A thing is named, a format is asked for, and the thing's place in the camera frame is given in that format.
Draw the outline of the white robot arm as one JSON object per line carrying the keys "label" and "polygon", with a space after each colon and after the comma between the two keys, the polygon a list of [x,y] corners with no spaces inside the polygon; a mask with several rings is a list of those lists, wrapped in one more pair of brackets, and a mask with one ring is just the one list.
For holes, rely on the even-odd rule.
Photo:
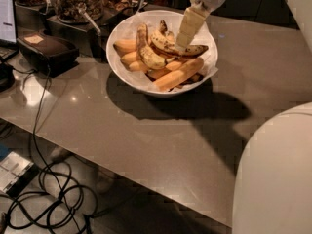
{"label": "white robot arm", "polygon": [[[177,44],[191,43],[199,26],[225,0],[190,0]],[[287,0],[312,49],[312,0]],[[188,11],[204,19],[195,22]],[[263,124],[241,156],[235,180],[232,234],[312,234],[312,103]]]}

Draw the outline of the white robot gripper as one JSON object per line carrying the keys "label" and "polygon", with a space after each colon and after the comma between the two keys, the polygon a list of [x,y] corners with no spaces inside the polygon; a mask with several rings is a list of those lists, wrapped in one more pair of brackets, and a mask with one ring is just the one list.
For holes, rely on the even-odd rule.
{"label": "white robot gripper", "polygon": [[218,9],[226,0],[190,0],[191,7],[184,11],[175,45],[184,50],[206,21],[208,12]]}

